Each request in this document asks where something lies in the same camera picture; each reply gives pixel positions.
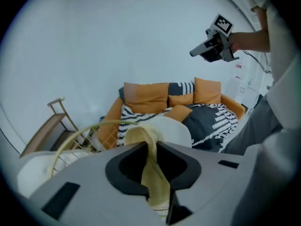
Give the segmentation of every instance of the white shirt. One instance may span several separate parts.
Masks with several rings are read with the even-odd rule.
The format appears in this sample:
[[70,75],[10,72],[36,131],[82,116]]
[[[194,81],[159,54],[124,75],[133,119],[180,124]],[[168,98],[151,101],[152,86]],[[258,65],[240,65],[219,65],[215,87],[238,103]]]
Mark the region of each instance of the white shirt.
[[301,56],[293,36],[270,0],[248,0],[251,10],[267,11],[271,68],[274,86],[267,93],[268,103],[285,129],[301,127]]

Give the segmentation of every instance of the person's arm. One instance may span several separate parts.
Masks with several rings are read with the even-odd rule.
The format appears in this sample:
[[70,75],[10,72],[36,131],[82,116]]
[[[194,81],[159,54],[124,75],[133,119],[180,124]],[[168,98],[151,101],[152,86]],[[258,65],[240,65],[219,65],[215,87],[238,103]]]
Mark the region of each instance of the person's arm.
[[261,30],[257,32],[235,32],[229,37],[231,50],[235,53],[237,50],[253,50],[258,52],[269,52],[269,31],[266,10],[255,7]]

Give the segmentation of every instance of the forearm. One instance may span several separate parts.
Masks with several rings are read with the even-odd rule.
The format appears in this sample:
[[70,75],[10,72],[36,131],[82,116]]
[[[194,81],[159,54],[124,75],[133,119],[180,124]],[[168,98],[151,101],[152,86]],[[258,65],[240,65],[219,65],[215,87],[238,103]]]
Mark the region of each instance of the forearm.
[[231,37],[230,40],[233,39],[239,44],[239,49],[269,52],[269,31],[266,29],[257,32],[236,32]]

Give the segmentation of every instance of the laundry basket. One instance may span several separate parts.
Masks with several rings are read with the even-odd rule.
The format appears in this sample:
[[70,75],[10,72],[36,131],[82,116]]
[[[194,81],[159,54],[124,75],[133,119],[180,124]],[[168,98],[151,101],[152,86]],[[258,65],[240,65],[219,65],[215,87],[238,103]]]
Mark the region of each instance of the laundry basket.
[[[53,176],[54,171],[58,172],[58,170],[56,170],[55,167],[59,162],[64,162],[64,167],[66,167],[81,157],[89,156],[94,153],[101,153],[100,148],[97,146],[97,144],[100,143],[95,138],[97,135],[97,130],[102,129],[102,126],[114,124],[138,125],[138,123],[136,122],[129,121],[103,121],[96,125],[88,126],[84,129],[75,132],[73,135],[67,138],[63,142],[63,144],[58,148],[54,156],[54,162],[50,170],[49,178]],[[70,160],[70,157],[66,159],[66,155],[70,154],[73,155],[72,160]]]

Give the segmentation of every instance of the white wall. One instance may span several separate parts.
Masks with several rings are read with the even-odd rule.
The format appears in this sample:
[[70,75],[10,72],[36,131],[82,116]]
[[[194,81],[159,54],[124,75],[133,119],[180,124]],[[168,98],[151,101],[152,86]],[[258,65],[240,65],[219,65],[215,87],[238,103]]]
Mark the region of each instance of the white wall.
[[189,55],[217,13],[234,32],[252,30],[228,0],[30,0],[1,45],[2,108],[27,143],[51,115],[46,103],[61,96],[81,128],[106,114],[124,81],[197,76],[224,90],[235,62]]

